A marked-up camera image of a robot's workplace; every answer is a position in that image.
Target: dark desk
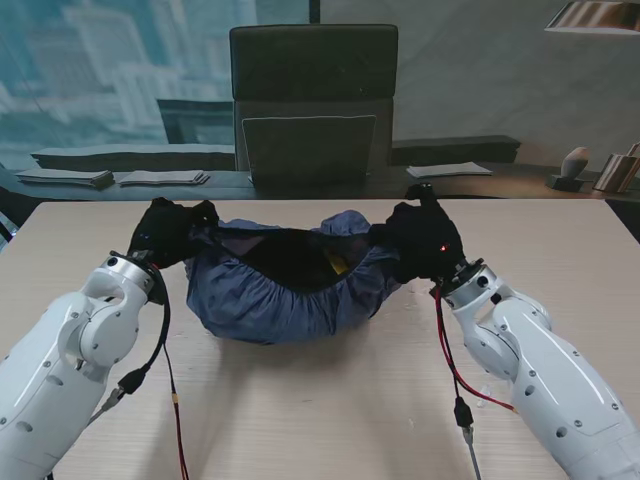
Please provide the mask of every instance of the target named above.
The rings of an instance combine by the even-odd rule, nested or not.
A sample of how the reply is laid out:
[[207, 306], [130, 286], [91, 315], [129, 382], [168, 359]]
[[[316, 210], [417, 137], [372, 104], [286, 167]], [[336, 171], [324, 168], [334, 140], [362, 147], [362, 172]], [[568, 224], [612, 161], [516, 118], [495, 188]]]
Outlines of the dark desk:
[[[624, 194], [604, 194], [591, 191], [590, 183], [581, 193], [552, 190], [544, 185], [548, 175], [558, 173], [557, 167], [524, 164], [479, 162], [494, 172], [491, 176], [456, 176], [425, 179], [433, 184], [443, 198], [596, 198], [640, 201], [640, 191]], [[112, 185], [97, 191], [66, 185], [23, 184], [7, 171], [0, 170], [0, 186], [30, 197], [49, 200], [122, 201], [150, 200], [166, 197], [171, 200], [293, 200], [293, 199], [385, 199], [402, 198], [409, 185], [420, 180], [411, 177], [406, 167], [386, 167], [374, 170], [359, 185], [333, 185], [322, 188], [277, 188], [256, 190], [248, 172], [214, 171], [211, 178], [198, 186]], [[116, 178], [127, 173], [116, 172]], [[595, 179], [596, 172], [585, 172], [584, 178]]]

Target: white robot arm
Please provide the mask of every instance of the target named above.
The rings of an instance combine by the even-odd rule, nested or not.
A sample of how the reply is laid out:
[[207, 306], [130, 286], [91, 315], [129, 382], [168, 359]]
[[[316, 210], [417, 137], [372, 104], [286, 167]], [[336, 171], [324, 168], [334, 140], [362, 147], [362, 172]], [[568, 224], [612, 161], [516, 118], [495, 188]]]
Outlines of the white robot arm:
[[[111, 367], [133, 347], [153, 286], [149, 270], [113, 255], [80, 292], [55, 300], [11, 350], [0, 364], [1, 479], [42, 480], [71, 448]], [[542, 305], [481, 260], [464, 262], [442, 291], [471, 355], [513, 384], [513, 405], [570, 478], [640, 478], [637, 426], [580, 352], [551, 332]], [[494, 308], [477, 319], [488, 302]], [[116, 389], [111, 400], [122, 394]]]
[[[584, 356], [551, 331], [535, 300], [506, 285], [482, 259], [443, 286], [473, 358], [512, 384], [512, 405], [573, 480], [640, 478], [640, 432]], [[493, 309], [476, 318], [492, 302]]]
[[71, 448], [104, 395], [111, 367], [133, 347], [153, 285], [148, 270], [112, 255], [82, 290], [56, 299], [5, 357], [1, 479], [42, 480]]

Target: cable connector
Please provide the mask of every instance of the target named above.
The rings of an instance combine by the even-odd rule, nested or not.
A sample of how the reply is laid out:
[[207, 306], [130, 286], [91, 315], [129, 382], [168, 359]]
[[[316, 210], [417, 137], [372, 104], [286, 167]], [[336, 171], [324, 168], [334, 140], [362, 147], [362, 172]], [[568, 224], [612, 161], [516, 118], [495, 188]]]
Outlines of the cable connector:
[[118, 382], [118, 386], [122, 390], [121, 397], [126, 395], [133, 395], [133, 393], [140, 388], [142, 382], [144, 382], [144, 377], [147, 375], [149, 371], [148, 368], [142, 367], [137, 370], [132, 370], [127, 373], [122, 379]]
[[471, 428], [473, 415], [471, 414], [471, 408], [466, 404], [464, 398], [456, 397], [456, 406], [453, 409], [453, 414], [456, 416], [456, 423], [460, 428]]
[[464, 441], [466, 442], [466, 444], [472, 447], [473, 446], [473, 427], [463, 428], [462, 436], [464, 437]]
[[100, 410], [98, 410], [90, 419], [89, 419], [89, 423], [87, 424], [87, 426], [91, 425], [93, 422], [95, 422], [98, 418], [100, 418], [102, 416], [103, 413], [108, 412], [109, 410], [111, 410], [113, 407], [115, 407], [118, 403], [120, 403], [120, 400], [122, 400], [122, 397], [124, 397], [124, 391], [122, 390], [121, 387], [116, 387], [114, 388], [111, 393], [109, 394], [109, 396], [107, 397], [107, 399], [104, 401], [104, 403], [102, 404], [102, 406], [100, 407]]

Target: stack of papers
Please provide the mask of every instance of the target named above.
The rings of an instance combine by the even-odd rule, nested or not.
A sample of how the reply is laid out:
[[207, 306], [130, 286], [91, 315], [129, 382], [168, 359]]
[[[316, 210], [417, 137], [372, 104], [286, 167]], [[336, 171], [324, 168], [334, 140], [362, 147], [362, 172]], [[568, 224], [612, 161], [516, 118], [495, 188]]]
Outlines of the stack of papers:
[[409, 175], [415, 178], [445, 177], [450, 175], [491, 175], [491, 170], [482, 168], [473, 162], [451, 165], [434, 165], [431, 167], [409, 167]]
[[202, 185], [209, 179], [209, 175], [202, 170], [183, 170], [178, 172], [147, 172], [135, 171], [118, 183], [127, 185]]
[[109, 170], [100, 172], [76, 172], [73, 170], [54, 170], [49, 168], [35, 168], [16, 174], [23, 183], [45, 183], [78, 185], [97, 188], [98, 190], [113, 185], [113, 174]]

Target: yellow object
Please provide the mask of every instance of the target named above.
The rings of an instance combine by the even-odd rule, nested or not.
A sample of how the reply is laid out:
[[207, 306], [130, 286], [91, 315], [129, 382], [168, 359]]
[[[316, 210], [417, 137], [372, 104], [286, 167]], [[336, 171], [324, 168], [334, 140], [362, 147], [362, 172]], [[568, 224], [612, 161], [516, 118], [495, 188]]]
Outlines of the yellow object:
[[337, 255], [333, 255], [332, 253], [329, 253], [329, 252], [326, 252], [325, 255], [329, 259], [329, 263], [331, 263], [333, 270], [338, 275], [341, 275], [347, 270], [349, 270], [349, 266], [347, 265], [347, 262], [344, 261], [344, 258], [339, 257]]

